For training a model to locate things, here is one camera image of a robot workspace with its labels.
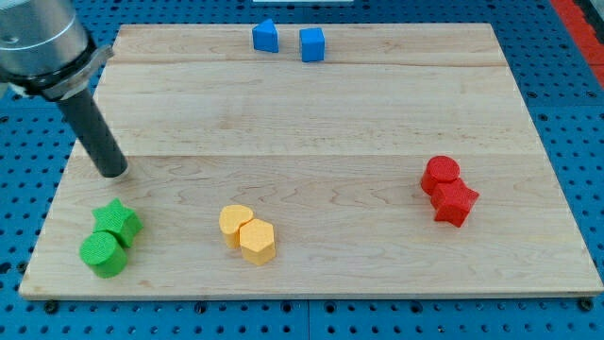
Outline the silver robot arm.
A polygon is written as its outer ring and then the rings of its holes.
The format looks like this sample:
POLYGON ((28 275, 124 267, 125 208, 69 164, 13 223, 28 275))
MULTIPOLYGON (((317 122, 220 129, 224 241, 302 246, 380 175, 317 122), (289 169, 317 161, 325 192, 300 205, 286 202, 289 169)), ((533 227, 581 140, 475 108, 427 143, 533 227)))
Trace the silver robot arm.
POLYGON ((19 94, 68 99, 110 58, 71 0, 1 0, 1 81, 19 94))

